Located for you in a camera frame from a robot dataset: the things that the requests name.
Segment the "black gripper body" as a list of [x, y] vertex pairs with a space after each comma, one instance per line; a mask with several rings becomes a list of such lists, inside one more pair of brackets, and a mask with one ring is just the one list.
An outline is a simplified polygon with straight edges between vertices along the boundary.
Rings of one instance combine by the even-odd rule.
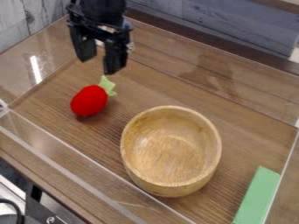
[[131, 42], [131, 25], [126, 20], [127, 0], [70, 0], [66, 6], [69, 26], [78, 36], [101, 41]]

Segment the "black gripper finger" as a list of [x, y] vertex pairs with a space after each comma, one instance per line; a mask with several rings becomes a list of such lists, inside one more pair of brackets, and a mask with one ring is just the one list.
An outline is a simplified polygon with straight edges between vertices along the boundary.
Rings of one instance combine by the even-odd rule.
[[105, 74], [113, 75], [127, 66], [127, 43], [109, 39], [105, 42], [105, 49]]
[[75, 53], [82, 62], [91, 60], [98, 55], [97, 41], [85, 27], [70, 26], [70, 37]]

